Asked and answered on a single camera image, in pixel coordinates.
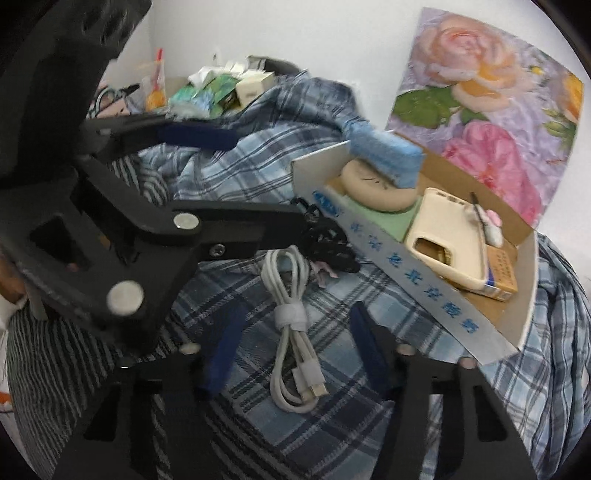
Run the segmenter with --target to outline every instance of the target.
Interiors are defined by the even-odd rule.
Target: pink tag
[[[322,274],[323,270],[330,275],[330,278],[339,278],[335,271],[330,268],[330,265],[326,262],[310,262],[310,266],[312,267],[312,273],[316,278],[316,283],[320,288],[326,288],[326,281]]]

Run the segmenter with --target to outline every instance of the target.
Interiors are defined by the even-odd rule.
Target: blue gripper pad
[[[394,388],[390,367],[371,331],[370,325],[375,322],[362,302],[359,301],[351,307],[349,323],[371,388],[382,397],[387,397]]]
[[[241,302],[231,301],[200,325],[202,334],[196,341],[202,346],[205,362],[205,380],[201,388],[211,397],[218,395],[228,381],[246,326],[247,313]]]

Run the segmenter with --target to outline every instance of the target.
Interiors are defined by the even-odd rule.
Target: black clip
[[[294,198],[291,204],[305,210],[308,228],[298,244],[302,255],[313,262],[325,262],[341,272],[357,273],[361,269],[347,235],[338,223],[326,218],[316,205],[310,205],[302,198]]]

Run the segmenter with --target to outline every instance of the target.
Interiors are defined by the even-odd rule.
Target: silver rivet
[[[192,213],[179,213],[174,217],[174,224],[181,230],[194,230],[199,226],[199,218]]]
[[[195,355],[201,351],[201,345],[198,343],[185,343],[178,347],[178,351],[183,355]]]
[[[478,366],[476,360],[471,356],[463,356],[460,358],[459,364],[460,367],[465,368],[466,370],[474,370]]]
[[[400,355],[404,356],[413,356],[415,353],[417,353],[417,349],[415,347],[412,345],[407,345],[406,343],[398,345],[396,347],[396,351],[400,353]]]
[[[133,315],[144,302],[144,289],[133,281],[125,280],[115,285],[107,294],[107,306],[119,317]]]

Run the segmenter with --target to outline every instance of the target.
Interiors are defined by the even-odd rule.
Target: orange rose
[[[474,112],[507,108],[510,98],[530,90],[533,82],[517,55],[490,27],[448,14],[419,37],[413,60],[436,84],[454,84],[454,98]]]
[[[562,90],[558,97],[558,106],[566,118],[577,124],[583,104],[583,82],[569,72],[562,80]]]

